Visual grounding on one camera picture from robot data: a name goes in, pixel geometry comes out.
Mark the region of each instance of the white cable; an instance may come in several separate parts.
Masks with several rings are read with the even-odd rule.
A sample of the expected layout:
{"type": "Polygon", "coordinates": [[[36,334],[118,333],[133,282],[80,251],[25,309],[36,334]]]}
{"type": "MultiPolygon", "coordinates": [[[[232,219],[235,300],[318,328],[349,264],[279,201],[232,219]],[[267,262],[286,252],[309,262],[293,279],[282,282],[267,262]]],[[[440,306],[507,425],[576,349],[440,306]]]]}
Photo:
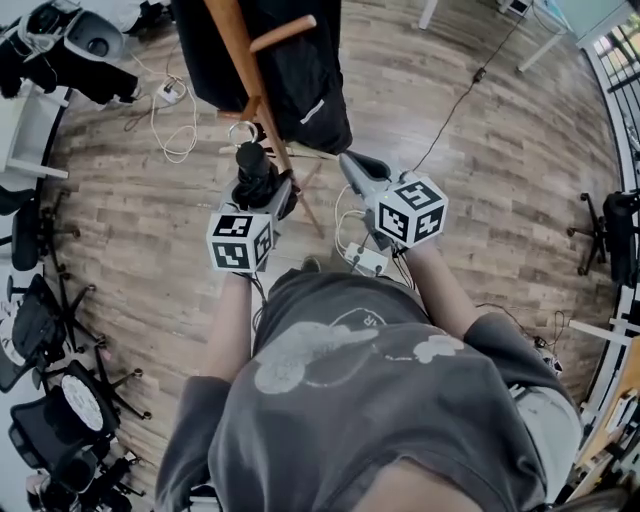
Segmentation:
{"type": "Polygon", "coordinates": [[[156,140],[158,141],[158,145],[162,148],[162,151],[164,152],[165,158],[167,160],[169,160],[169,162],[171,162],[171,163],[181,164],[182,162],[184,162],[187,159],[187,157],[189,156],[189,153],[191,153],[191,151],[193,151],[193,149],[196,147],[196,144],[198,143],[198,107],[196,105],[196,99],[193,96],[193,93],[191,92],[191,89],[189,88],[189,86],[187,85],[187,83],[185,82],[185,80],[182,77],[177,76],[177,75],[172,75],[171,73],[154,71],[153,69],[150,69],[147,66],[145,66],[140,61],[140,59],[138,59],[138,57],[136,57],[133,54],[133,52],[131,50],[129,50],[129,53],[133,57],[133,60],[135,60],[141,68],[145,69],[146,71],[148,71],[152,75],[161,75],[161,76],[165,76],[166,77],[164,82],[162,82],[160,87],[158,89],[156,89],[156,91],[152,95],[152,100],[151,100],[151,118],[150,118],[151,130],[153,131],[153,135],[155,135],[156,140]],[[192,125],[191,124],[187,124],[187,125],[181,126],[175,132],[173,132],[173,135],[171,135],[167,139],[166,142],[163,143],[160,140],[160,136],[158,135],[158,132],[156,131],[156,127],[155,127],[155,124],[154,124],[155,112],[156,112],[156,97],[158,96],[158,90],[163,89],[164,87],[166,87],[169,82],[173,82],[173,84],[171,85],[172,87],[175,84],[180,84],[184,88],[184,90],[182,91],[182,94],[178,95],[178,97],[176,99],[176,103],[178,101],[180,101],[182,98],[184,98],[184,96],[186,94],[189,94],[189,98],[191,98],[191,102],[193,103],[193,124],[192,125]],[[184,150],[184,151],[175,151],[173,149],[169,149],[167,147],[169,145],[169,143],[179,133],[181,133],[184,130],[191,130],[193,132],[193,137],[191,138],[191,142],[189,143],[188,148],[186,150],[184,150]],[[173,159],[173,158],[171,158],[170,155],[177,155],[177,156],[181,156],[182,158],[173,159]]]}
{"type": "Polygon", "coordinates": [[[345,253],[347,252],[347,249],[345,248],[344,245],[342,245],[342,242],[340,242],[340,229],[342,228],[342,222],[344,221],[344,219],[346,219],[349,216],[353,216],[353,215],[361,215],[360,218],[363,218],[365,216],[365,212],[360,211],[360,210],[348,210],[346,212],[344,212],[342,214],[342,216],[340,217],[340,220],[338,220],[338,205],[340,204],[340,200],[342,199],[342,196],[344,195],[344,193],[346,192],[346,190],[350,188],[350,185],[345,185],[345,187],[342,189],[342,191],[340,192],[340,195],[338,195],[338,200],[336,201],[336,206],[333,210],[334,213],[334,219],[336,221],[336,234],[334,237],[334,243],[336,246],[336,252],[338,253],[338,255],[350,266],[352,266],[358,273],[365,275],[364,272],[362,272],[357,265],[354,266],[352,261],[349,261],[347,259],[347,257],[345,256],[345,253]]]}
{"type": "Polygon", "coordinates": [[[340,233],[338,230],[338,205],[340,204],[340,200],[342,199],[342,196],[344,195],[344,193],[347,191],[348,188],[351,188],[351,185],[347,184],[344,186],[344,188],[342,189],[342,191],[340,192],[340,194],[338,195],[338,200],[336,201],[336,206],[333,209],[333,218],[336,221],[336,247],[341,247],[342,250],[346,251],[346,248],[340,243],[340,233]]]}

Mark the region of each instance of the office chair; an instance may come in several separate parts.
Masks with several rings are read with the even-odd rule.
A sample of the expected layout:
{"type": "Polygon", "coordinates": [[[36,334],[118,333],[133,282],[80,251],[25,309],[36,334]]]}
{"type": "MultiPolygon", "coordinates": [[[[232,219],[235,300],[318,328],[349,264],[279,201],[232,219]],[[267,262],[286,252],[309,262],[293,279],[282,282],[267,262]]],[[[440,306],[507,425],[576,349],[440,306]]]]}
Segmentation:
{"type": "Polygon", "coordinates": [[[68,377],[73,377],[73,379],[68,380],[67,382],[80,381],[80,383],[83,385],[83,389],[86,388],[89,393],[95,397],[95,405],[99,405],[101,411],[108,411],[109,417],[115,416],[117,418],[120,414],[118,407],[122,407],[124,410],[129,411],[131,414],[141,420],[151,419],[152,416],[149,411],[145,411],[143,413],[138,412],[131,405],[129,405],[129,403],[126,402],[116,391],[120,386],[126,384],[127,381],[129,381],[129,379],[131,379],[132,377],[142,377],[142,375],[144,374],[142,369],[135,368],[131,373],[128,373],[124,377],[114,382],[109,382],[109,377],[107,376],[107,371],[104,367],[104,362],[102,361],[100,350],[100,347],[94,347],[94,354],[96,359],[95,370],[89,371],[84,366],[82,366],[79,361],[74,360],[71,361],[69,363],[69,366],[67,366],[66,368],[45,372],[43,375],[45,391],[48,389],[48,382],[46,382],[48,381],[48,379],[56,375],[64,374],[64,377],[62,378],[63,388],[65,387],[65,379],[67,379],[68,377]],[[94,377],[94,373],[96,371],[98,372],[98,377],[100,380],[94,377]]]}
{"type": "Polygon", "coordinates": [[[62,198],[69,195],[61,191],[56,198],[53,208],[40,208],[40,191],[42,180],[38,181],[35,190],[20,190],[11,192],[0,187],[0,215],[13,217],[13,228],[10,236],[0,238],[0,246],[11,244],[11,263],[16,270],[31,270],[38,263],[40,256],[51,255],[53,264],[58,272],[64,272],[64,265],[58,265],[54,235],[71,233],[75,238],[80,237],[77,228],[55,229],[55,220],[62,198]]]}
{"type": "Polygon", "coordinates": [[[591,251],[584,266],[578,267],[578,275],[589,274],[593,261],[606,263],[606,253],[611,253],[611,279],[614,283],[635,287],[638,277],[638,257],[635,235],[638,228],[633,225],[633,215],[640,210],[640,191],[609,194],[603,205],[604,216],[598,217],[588,193],[580,194],[580,200],[589,206],[592,229],[575,227],[567,229],[567,235],[575,233],[590,236],[591,251]]]}
{"type": "MultiPolygon", "coordinates": [[[[91,449],[101,439],[73,412],[60,386],[35,402],[16,405],[10,410],[13,423],[9,438],[18,454],[32,469],[45,469],[51,478],[74,492],[83,491],[91,483],[78,473],[93,477],[98,467],[91,449]],[[86,471],[75,471],[79,465],[86,471]]],[[[113,436],[118,422],[111,422],[113,430],[105,428],[105,438],[113,436]]]]}
{"type": "Polygon", "coordinates": [[[4,322],[10,335],[2,336],[0,350],[0,391],[7,393],[30,369],[34,374],[64,358],[66,330],[62,311],[42,276],[36,275],[24,292],[24,300],[15,317],[4,322]]]}
{"type": "Polygon", "coordinates": [[[138,368],[109,383],[99,349],[95,351],[100,380],[74,360],[66,368],[43,375],[43,398],[10,410],[13,424],[9,437],[22,459],[33,469],[46,469],[53,479],[74,492],[83,492],[90,480],[70,481],[71,473],[77,476],[77,471],[69,470],[70,465],[93,467],[93,471],[87,471],[93,477],[105,455],[99,455],[100,447],[114,437],[120,425],[115,404],[140,419],[151,418],[151,413],[139,413],[116,393],[116,388],[131,377],[142,376],[142,370],[138,368]],[[60,374],[60,384],[51,388],[49,379],[60,374]]]}
{"type": "MultiPolygon", "coordinates": [[[[94,345],[97,345],[100,348],[104,348],[106,344],[106,337],[103,334],[99,334],[99,335],[93,334],[87,327],[85,327],[82,323],[80,323],[80,321],[76,318],[76,311],[78,309],[78,306],[86,296],[87,292],[94,292],[96,290],[96,286],[94,284],[89,284],[85,286],[84,288],[82,288],[82,290],[80,290],[80,292],[78,293],[76,298],[73,299],[71,304],[69,304],[67,290],[64,283],[65,281],[68,281],[69,279],[71,279],[71,274],[69,274],[68,272],[58,273],[58,287],[60,290],[60,302],[62,303],[61,305],[58,305],[58,302],[56,301],[56,298],[53,295],[53,292],[51,291],[47,283],[44,281],[44,279],[42,279],[41,276],[37,276],[37,277],[39,277],[39,279],[37,279],[38,287],[39,288],[46,287],[46,289],[48,290],[47,298],[48,298],[49,304],[51,304],[52,309],[54,308],[54,306],[53,306],[53,303],[51,303],[51,300],[55,302],[55,308],[56,308],[57,314],[62,319],[62,322],[64,323],[64,326],[67,331],[67,335],[69,336],[69,344],[71,345],[71,350],[73,350],[73,352],[77,352],[80,354],[84,352],[84,347],[82,346],[79,347],[77,344],[76,334],[75,334],[76,329],[78,329],[81,333],[87,336],[87,338],[89,338],[94,345]]],[[[9,301],[11,301],[11,297],[13,296],[14,293],[28,293],[30,288],[31,287],[20,288],[20,287],[14,286],[13,277],[9,276],[9,279],[7,281],[7,297],[9,301]]]]}

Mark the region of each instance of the white cube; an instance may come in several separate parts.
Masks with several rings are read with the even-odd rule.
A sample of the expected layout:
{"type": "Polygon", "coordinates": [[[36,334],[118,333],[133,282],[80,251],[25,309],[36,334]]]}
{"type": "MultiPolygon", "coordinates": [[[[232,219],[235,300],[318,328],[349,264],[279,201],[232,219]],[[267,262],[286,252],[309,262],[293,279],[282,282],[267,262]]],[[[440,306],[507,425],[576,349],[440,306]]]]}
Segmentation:
{"type": "Polygon", "coordinates": [[[448,205],[427,177],[394,185],[376,196],[376,230],[413,247],[442,232],[448,205]]]}
{"type": "Polygon", "coordinates": [[[273,248],[271,215],[213,213],[207,229],[213,268],[224,272],[257,272],[273,248]]]}

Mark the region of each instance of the cable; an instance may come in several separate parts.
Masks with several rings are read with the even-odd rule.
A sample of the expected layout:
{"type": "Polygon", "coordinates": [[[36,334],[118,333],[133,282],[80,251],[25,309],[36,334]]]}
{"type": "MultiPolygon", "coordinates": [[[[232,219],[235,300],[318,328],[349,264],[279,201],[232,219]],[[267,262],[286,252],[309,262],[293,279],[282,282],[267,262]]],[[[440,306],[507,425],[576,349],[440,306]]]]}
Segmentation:
{"type": "MultiPolygon", "coordinates": [[[[167,64],[165,66],[165,72],[160,72],[160,71],[155,71],[153,69],[148,68],[147,66],[145,66],[142,61],[140,59],[138,59],[138,57],[136,57],[134,55],[134,53],[129,49],[129,53],[131,54],[131,56],[133,57],[133,60],[135,60],[140,67],[142,67],[143,69],[145,69],[146,71],[148,71],[149,73],[151,73],[152,75],[156,75],[156,76],[164,76],[166,77],[165,80],[162,82],[162,84],[160,85],[160,87],[156,90],[156,92],[154,92],[151,95],[151,110],[150,110],[150,114],[151,114],[151,120],[150,120],[150,124],[151,124],[151,131],[153,131],[153,135],[156,138],[156,141],[158,141],[158,145],[162,148],[162,151],[164,152],[164,156],[167,160],[169,160],[171,163],[174,164],[180,164],[182,162],[184,162],[187,157],[189,156],[189,153],[191,153],[191,151],[193,151],[193,149],[196,147],[196,144],[198,143],[198,107],[196,105],[196,99],[193,96],[193,93],[191,92],[191,89],[189,88],[189,86],[187,85],[186,81],[177,75],[173,75],[171,73],[169,73],[169,62],[171,60],[171,56],[173,54],[173,51],[175,50],[175,48],[177,47],[178,43],[176,43],[173,48],[171,49],[171,51],[169,52],[169,57],[167,58],[167,64]],[[166,108],[166,107],[157,107],[156,108],[156,98],[159,95],[158,91],[160,89],[169,89],[171,90],[176,84],[180,84],[183,87],[183,91],[181,94],[178,95],[176,102],[171,104],[171,105],[167,105],[166,107],[169,106],[173,106],[176,105],[179,101],[182,100],[182,98],[184,98],[185,95],[189,95],[189,98],[191,99],[191,102],[193,103],[193,125],[184,125],[181,126],[180,128],[178,128],[173,135],[171,135],[166,142],[162,142],[160,140],[160,136],[158,135],[158,132],[156,131],[156,127],[155,127],[155,115],[156,112],[158,110],[161,110],[162,108],[166,108]],[[184,151],[176,151],[173,149],[169,149],[168,145],[169,143],[181,132],[183,132],[184,130],[191,130],[193,132],[192,138],[191,138],[191,142],[189,143],[187,149],[185,149],[184,151]],[[174,159],[172,158],[170,155],[175,155],[175,156],[179,156],[181,158],[177,158],[174,159]]],[[[146,117],[147,115],[149,115],[149,113],[145,113],[140,119],[143,119],[144,117],[146,117]]]]}
{"type": "MultiPolygon", "coordinates": [[[[350,266],[353,265],[351,267],[351,272],[353,272],[353,270],[356,270],[359,274],[361,275],[365,275],[364,272],[362,272],[362,270],[360,270],[359,268],[357,268],[357,262],[352,262],[349,261],[347,259],[347,257],[345,256],[345,253],[347,252],[347,248],[342,245],[342,242],[340,241],[340,230],[342,229],[342,222],[344,221],[345,218],[347,218],[348,216],[353,216],[353,215],[361,215],[363,218],[365,216],[365,212],[361,211],[361,210],[348,210],[345,213],[342,214],[342,216],[340,217],[340,219],[338,220],[338,206],[340,205],[340,200],[342,199],[342,196],[344,195],[344,193],[346,192],[346,190],[348,188],[351,188],[351,185],[345,185],[344,188],[342,189],[342,191],[340,192],[340,194],[338,195],[338,199],[336,201],[336,205],[333,209],[333,217],[334,220],[336,222],[336,234],[334,237],[334,245],[336,247],[336,252],[338,253],[338,255],[350,266]]],[[[367,242],[368,240],[368,236],[365,238],[365,241],[363,242],[362,247],[364,247],[364,244],[367,242]]]]}
{"type": "Polygon", "coordinates": [[[407,275],[410,277],[411,279],[411,288],[413,289],[413,291],[416,291],[416,282],[413,280],[413,277],[411,277],[411,271],[409,270],[409,262],[407,261],[407,256],[405,255],[405,253],[400,253],[400,259],[402,261],[404,261],[404,266],[407,269],[407,275]]]}
{"type": "Polygon", "coordinates": [[[522,16],[520,17],[520,19],[516,22],[516,24],[513,26],[513,28],[509,31],[507,36],[502,40],[502,42],[500,43],[498,48],[496,48],[496,50],[491,54],[491,57],[489,57],[487,59],[487,61],[484,63],[484,65],[480,69],[478,69],[478,71],[476,71],[475,75],[473,75],[473,80],[471,81],[471,85],[469,85],[469,88],[462,94],[462,96],[460,96],[460,98],[458,98],[458,101],[456,101],[455,104],[453,105],[453,108],[449,112],[449,115],[447,116],[447,119],[445,120],[444,124],[440,127],[440,130],[438,130],[438,134],[436,135],[436,138],[431,143],[431,146],[429,146],[429,149],[427,150],[427,152],[424,154],[424,156],[420,159],[418,164],[413,169],[404,171],[400,175],[400,181],[402,181],[403,178],[409,172],[415,172],[418,169],[418,167],[420,167],[420,165],[422,165],[422,162],[424,162],[426,160],[426,158],[431,154],[431,151],[433,150],[433,148],[435,147],[436,143],[438,142],[438,139],[440,139],[440,136],[442,135],[442,132],[444,131],[444,129],[449,124],[449,121],[451,121],[451,118],[453,117],[453,114],[455,113],[456,108],[458,108],[458,105],[460,105],[460,102],[462,102],[462,100],[465,99],[469,95],[469,93],[471,92],[473,87],[476,84],[480,83],[482,81],[482,79],[485,77],[485,75],[487,74],[487,70],[485,68],[491,63],[491,61],[496,57],[496,55],[498,55],[500,50],[502,50],[502,47],[509,40],[509,38],[511,37],[511,34],[513,34],[516,31],[516,29],[520,26],[520,23],[522,23],[522,20],[524,19],[525,15],[527,14],[527,11],[522,13],[522,16]]]}
{"type": "Polygon", "coordinates": [[[538,309],[533,309],[533,308],[519,308],[516,306],[502,306],[500,304],[496,304],[494,302],[483,302],[482,304],[477,305],[477,308],[481,308],[484,306],[491,306],[494,308],[498,308],[501,309],[505,314],[507,314],[511,320],[513,320],[516,325],[518,326],[518,328],[522,331],[522,333],[527,336],[528,338],[532,339],[537,345],[547,348],[548,350],[550,350],[554,356],[556,356],[556,345],[558,344],[558,340],[560,339],[560,336],[562,336],[562,333],[564,332],[564,328],[568,325],[566,323],[566,316],[564,314],[564,311],[561,310],[556,310],[553,313],[553,343],[549,343],[546,339],[544,339],[542,336],[538,336],[538,335],[534,335],[531,334],[529,331],[527,331],[527,329],[524,328],[524,326],[518,321],[518,319],[513,316],[507,309],[522,309],[522,310],[529,310],[531,309],[531,311],[540,311],[538,309]],[[560,331],[558,331],[558,315],[562,316],[562,324],[560,325],[560,331]]]}
{"type": "Polygon", "coordinates": [[[431,154],[431,150],[434,148],[434,146],[436,145],[436,142],[438,142],[438,140],[440,139],[440,135],[442,135],[442,132],[444,131],[444,129],[447,127],[447,125],[449,124],[449,121],[451,121],[451,118],[453,117],[453,114],[456,111],[456,108],[458,108],[458,105],[460,105],[460,102],[462,102],[463,99],[465,99],[469,93],[471,92],[471,89],[473,89],[473,86],[475,85],[475,82],[471,82],[471,85],[469,86],[469,88],[464,92],[464,94],[462,96],[460,96],[460,98],[458,98],[458,101],[456,101],[455,105],[453,106],[453,108],[451,109],[451,111],[449,112],[449,115],[447,116],[447,120],[444,122],[444,124],[440,127],[440,130],[438,130],[438,134],[436,135],[436,138],[433,139],[433,142],[431,143],[431,146],[429,146],[429,149],[427,150],[427,152],[424,154],[424,156],[420,159],[420,161],[418,162],[418,164],[411,169],[411,171],[405,171],[400,175],[400,179],[402,180],[402,178],[404,178],[404,176],[408,173],[408,172],[415,172],[416,169],[418,167],[420,167],[420,165],[422,165],[422,162],[425,161],[425,159],[431,154]]]}
{"type": "Polygon", "coordinates": [[[413,279],[411,278],[411,272],[409,272],[408,265],[407,265],[407,269],[405,270],[405,269],[402,268],[402,265],[398,261],[398,260],[401,260],[401,261],[403,261],[405,263],[405,265],[407,264],[406,258],[404,258],[404,255],[402,253],[400,253],[400,249],[399,249],[399,247],[398,247],[398,245],[396,243],[394,243],[392,245],[391,260],[393,261],[393,264],[398,269],[398,273],[400,274],[400,276],[404,280],[404,282],[407,285],[407,287],[411,288],[412,290],[415,290],[416,289],[416,284],[413,281],[413,279]]]}
{"type": "MultiPolygon", "coordinates": [[[[142,98],[144,98],[144,97],[149,97],[149,99],[151,99],[151,94],[149,94],[149,93],[144,93],[142,96],[140,96],[140,97],[138,98],[138,100],[137,100],[137,101],[140,101],[140,100],[141,100],[142,98]]],[[[157,112],[158,110],[163,110],[163,109],[165,109],[165,108],[170,108],[170,107],[173,107],[173,105],[164,105],[164,106],[162,106],[162,107],[156,107],[156,112],[157,112]]],[[[129,120],[125,123],[123,130],[124,130],[125,132],[130,132],[130,131],[131,131],[131,130],[133,130],[136,126],[138,126],[138,123],[139,123],[140,121],[142,121],[145,117],[147,117],[149,114],[151,114],[151,105],[149,105],[149,108],[148,108],[144,113],[140,114],[138,117],[133,117],[133,118],[129,119],[129,120]]]]}

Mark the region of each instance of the power adapter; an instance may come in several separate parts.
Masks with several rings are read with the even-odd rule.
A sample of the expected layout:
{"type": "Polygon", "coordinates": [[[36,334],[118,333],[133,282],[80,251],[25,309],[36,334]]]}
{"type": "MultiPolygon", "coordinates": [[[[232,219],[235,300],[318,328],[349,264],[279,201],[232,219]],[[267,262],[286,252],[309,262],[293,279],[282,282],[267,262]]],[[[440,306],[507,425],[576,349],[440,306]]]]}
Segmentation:
{"type": "Polygon", "coordinates": [[[164,101],[166,101],[169,105],[175,105],[180,99],[180,95],[175,90],[172,84],[161,85],[160,87],[158,87],[156,94],[160,96],[164,101]]]}

